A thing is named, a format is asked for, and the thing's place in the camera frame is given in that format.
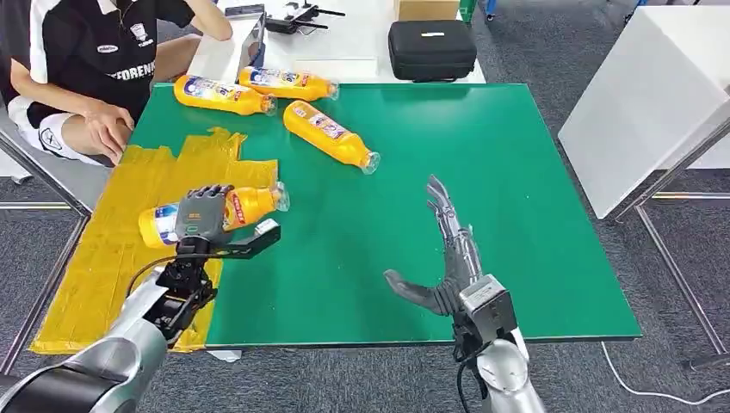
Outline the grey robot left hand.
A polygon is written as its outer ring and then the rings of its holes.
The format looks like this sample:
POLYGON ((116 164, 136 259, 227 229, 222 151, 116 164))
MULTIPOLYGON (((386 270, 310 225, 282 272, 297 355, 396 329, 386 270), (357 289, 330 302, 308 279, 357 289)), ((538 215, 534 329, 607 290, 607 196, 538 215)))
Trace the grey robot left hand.
POLYGON ((231 190, 230 184, 189 190, 178 205, 175 222, 178 238, 201 237, 216 244, 230 241, 232 234, 224 230, 224 217, 226 196, 231 190))

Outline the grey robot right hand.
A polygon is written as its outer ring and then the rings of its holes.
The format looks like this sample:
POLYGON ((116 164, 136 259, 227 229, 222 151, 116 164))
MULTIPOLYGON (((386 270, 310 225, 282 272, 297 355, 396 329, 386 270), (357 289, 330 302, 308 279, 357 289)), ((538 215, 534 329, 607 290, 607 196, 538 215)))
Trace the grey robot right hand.
POLYGON ((427 206, 434 213, 442 235, 444 276, 433 287, 414 284, 400 273, 388 269, 383 273, 396 295, 436 315, 452 316, 463 310, 460 292, 483 275, 472 230, 461 225, 455 206, 441 181, 429 176, 426 191, 431 196, 427 206))

